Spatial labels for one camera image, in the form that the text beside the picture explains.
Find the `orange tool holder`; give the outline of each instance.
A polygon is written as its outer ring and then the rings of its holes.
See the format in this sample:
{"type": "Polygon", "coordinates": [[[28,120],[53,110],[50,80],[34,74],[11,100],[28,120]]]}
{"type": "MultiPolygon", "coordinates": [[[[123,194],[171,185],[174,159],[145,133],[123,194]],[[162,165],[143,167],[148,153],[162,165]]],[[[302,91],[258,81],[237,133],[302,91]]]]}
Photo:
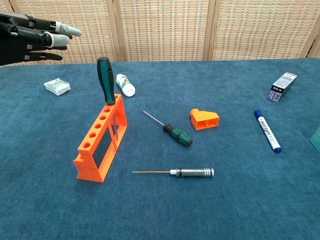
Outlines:
{"type": "Polygon", "coordinates": [[[73,163],[78,170],[77,179],[99,183],[104,182],[127,126],[122,96],[121,94],[115,94],[115,104],[106,104],[103,107],[92,127],[84,137],[82,143],[78,147],[79,154],[76,159],[73,160],[73,163]],[[112,128],[114,123],[113,115],[115,115],[116,124],[118,126],[118,139],[116,138],[112,128]],[[109,129],[111,136],[111,144],[106,150],[103,160],[98,168],[93,155],[107,129],[109,129]]]}
{"type": "Polygon", "coordinates": [[[199,111],[199,109],[194,108],[190,112],[191,123],[195,130],[207,129],[216,127],[219,124],[219,116],[215,112],[210,111],[199,111]]]}

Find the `robotic hand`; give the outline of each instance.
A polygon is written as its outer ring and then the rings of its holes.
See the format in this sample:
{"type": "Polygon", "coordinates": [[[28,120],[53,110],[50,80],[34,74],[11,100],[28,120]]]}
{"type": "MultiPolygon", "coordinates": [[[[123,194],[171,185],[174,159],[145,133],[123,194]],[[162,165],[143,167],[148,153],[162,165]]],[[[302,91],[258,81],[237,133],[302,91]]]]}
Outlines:
{"type": "Polygon", "coordinates": [[[66,50],[81,31],[58,21],[0,11],[0,66],[39,60],[62,60],[43,50],[66,50]]]}

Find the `hole in tool holder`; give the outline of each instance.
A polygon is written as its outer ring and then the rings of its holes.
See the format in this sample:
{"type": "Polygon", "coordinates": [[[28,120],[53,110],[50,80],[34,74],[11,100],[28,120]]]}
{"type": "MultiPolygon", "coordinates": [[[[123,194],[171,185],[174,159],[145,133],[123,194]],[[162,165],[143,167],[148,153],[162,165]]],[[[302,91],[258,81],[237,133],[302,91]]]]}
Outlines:
{"type": "Polygon", "coordinates": [[[86,142],[85,144],[83,144],[83,147],[86,149],[88,147],[90,147],[90,143],[89,142],[86,142]]]}

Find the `blue table surface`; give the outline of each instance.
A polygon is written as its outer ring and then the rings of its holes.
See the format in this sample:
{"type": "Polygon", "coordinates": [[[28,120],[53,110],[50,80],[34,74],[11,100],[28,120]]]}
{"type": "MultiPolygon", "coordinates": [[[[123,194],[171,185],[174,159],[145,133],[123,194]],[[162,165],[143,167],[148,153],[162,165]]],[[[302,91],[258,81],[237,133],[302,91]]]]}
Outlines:
{"type": "Polygon", "coordinates": [[[0,68],[0,239],[319,238],[320,153],[309,139],[320,125],[320,59],[111,64],[136,93],[122,95],[128,128],[103,183],[77,179],[73,163],[105,104],[96,64],[0,68]],[[285,72],[298,75],[292,88],[267,100],[285,72]],[[55,78],[71,90],[47,91],[55,78]],[[217,113],[219,125],[196,131],[194,108],[217,113]],[[175,168],[214,168],[214,177],[131,173],[175,168]]]}

